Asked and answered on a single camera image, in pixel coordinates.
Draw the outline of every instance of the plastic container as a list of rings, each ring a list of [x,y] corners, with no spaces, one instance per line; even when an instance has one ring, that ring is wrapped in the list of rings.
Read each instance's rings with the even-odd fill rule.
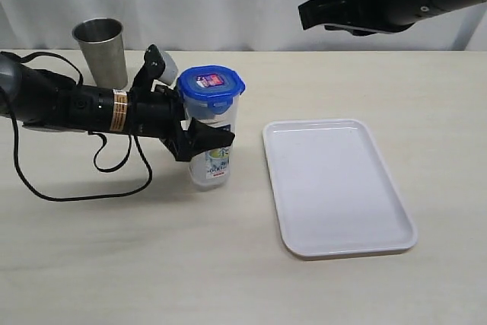
[[[177,79],[177,88],[189,119],[235,133],[238,99],[245,91],[236,72],[216,65],[190,68]],[[231,146],[195,156],[189,163],[194,184],[208,189],[225,183],[230,176],[230,155]]]

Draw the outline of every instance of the wall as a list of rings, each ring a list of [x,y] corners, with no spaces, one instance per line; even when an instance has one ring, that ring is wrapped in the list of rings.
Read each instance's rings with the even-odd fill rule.
[[[75,48],[74,25],[110,16],[124,23],[128,49],[463,49],[483,15],[472,8],[405,33],[357,38],[322,27],[303,31],[297,6],[305,1],[0,0],[0,48]]]

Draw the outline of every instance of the white curtain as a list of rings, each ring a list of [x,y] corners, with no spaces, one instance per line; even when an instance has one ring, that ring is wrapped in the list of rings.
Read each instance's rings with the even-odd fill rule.
[[[303,31],[297,6],[305,1],[0,0],[0,48],[76,48],[72,27],[107,16],[123,22],[127,49],[451,49],[466,46],[481,19],[471,8],[405,33],[357,38],[322,27]]]

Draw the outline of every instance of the cup rim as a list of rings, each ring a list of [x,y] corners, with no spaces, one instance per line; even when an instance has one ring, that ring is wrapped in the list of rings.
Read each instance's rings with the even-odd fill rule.
[[[76,36],[76,31],[81,27],[81,26],[84,26],[86,23],[88,22],[93,22],[93,21],[112,21],[112,22],[115,22],[117,23],[117,25],[120,27],[120,31],[113,37],[111,38],[108,38],[106,40],[103,40],[103,41],[86,41],[86,40],[82,40],[80,39],[79,37]],[[116,39],[120,34],[122,34],[123,32],[123,24],[122,22],[120,22],[119,20],[115,19],[115,18],[110,18],[110,17],[98,17],[98,18],[91,18],[91,19],[87,19],[86,21],[82,21],[81,23],[78,23],[76,24],[76,26],[73,27],[72,31],[71,31],[71,35],[72,37],[78,42],[78,43],[89,43],[89,44],[96,44],[96,43],[105,43],[105,42],[109,42],[111,40],[114,40]]]

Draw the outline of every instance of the plastic tray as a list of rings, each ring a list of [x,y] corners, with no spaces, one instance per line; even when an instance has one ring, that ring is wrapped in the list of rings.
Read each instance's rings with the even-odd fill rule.
[[[303,258],[399,253],[417,233],[367,127],[282,121],[263,131],[282,240]]]

